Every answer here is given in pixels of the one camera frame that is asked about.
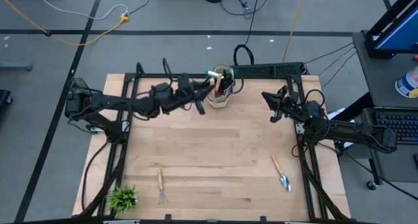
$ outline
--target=keyboard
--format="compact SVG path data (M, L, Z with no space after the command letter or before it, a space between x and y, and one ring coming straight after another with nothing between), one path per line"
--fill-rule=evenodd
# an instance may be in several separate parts
M289 76L291 74L302 74L304 72L303 62L294 63L271 63L257 65L231 66L234 70L242 71L245 76Z
M418 145L418 111L382 110L376 112L378 125L397 133L397 144Z

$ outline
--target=computer monitor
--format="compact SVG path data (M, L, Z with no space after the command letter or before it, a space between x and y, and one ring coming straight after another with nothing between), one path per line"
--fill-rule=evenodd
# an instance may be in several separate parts
M418 54L418 0L398 0L371 30L363 33L371 58Z

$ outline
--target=black desk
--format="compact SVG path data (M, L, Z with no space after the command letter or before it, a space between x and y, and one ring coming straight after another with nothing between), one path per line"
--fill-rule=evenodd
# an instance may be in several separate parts
M412 54L397 54L392 59L371 59L364 47L362 33L352 35L357 55L366 78L369 92L347 107L334 120L352 120L364 108L408 108L418 110L418 98L401 96L394 88L395 81L418 65ZM413 154L418 146L399 145L391 154L367 150L371 169L394 182L418 182L418 169L413 162ZM377 185L382 182L374 178Z

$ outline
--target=yellow cable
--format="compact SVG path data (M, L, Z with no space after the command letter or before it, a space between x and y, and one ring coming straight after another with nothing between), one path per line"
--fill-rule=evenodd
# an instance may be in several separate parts
M286 60L287 49L289 48L290 41L292 40L293 31L296 29L296 24L298 23L298 20L299 20L299 14L300 14L300 11L302 10L302 7L303 7L304 3L305 3L305 0L302 0L300 2L299 8L296 12L295 21L293 21L292 30L290 30L289 40L287 41L287 45L286 45L286 49L285 49L285 54L283 55L283 62L285 62L285 60Z
M38 29L40 29L43 33L45 33L45 34L47 34L47 31L44 29L44 28L42 28L41 26L39 26L39 25L37 25L34 21L32 21L30 18L28 18L25 14L23 14L22 12L20 12L20 10L18 9L18 8L16 8L9 0L3 0L4 2L6 2L10 7L12 7L18 14L20 14L20 16L22 16L22 17L24 17L28 22L30 22L33 26L35 26L36 28L38 28ZM103 34L101 34L101 35L99 35L96 39L93 39L93 40L91 40L91 41L89 41L89 42L86 42L86 43L84 43L84 44L77 44L77 43L71 43L71 42L67 42L67 41L65 41L65 40L63 40L63 39L61 39L61 38L59 38L59 37L53 37L55 40L58 40L58 41L61 41L61 42L63 42L63 43L65 43L65 44L68 44L68 45L71 45L71 46L86 46L86 45L89 45L89 44L93 44L94 42L96 42L96 41L98 41L103 35L105 35L105 34L108 34L108 33L110 33L110 32L112 32L112 31L114 31L115 29L117 29L123 22L127 22L127 21L129 21L129 18L128 17L126 17L126 16L121 16L120 17L120 21L119 21L119 23L115 26L115 27L113 27L112 29L110 29L110 30L108 30L108 31L106 31L106 32L104 32Z

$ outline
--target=marker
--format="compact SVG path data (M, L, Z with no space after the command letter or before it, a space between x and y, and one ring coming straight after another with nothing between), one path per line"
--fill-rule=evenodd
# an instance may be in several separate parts
M219 74L218 74L218 73L213 72L213 71L205 71L204 73L205 73L205 74L207 74L208 76L212 77L212 78L215 78L215 79L217 79L217 78L218 78L218 76L219 76Z

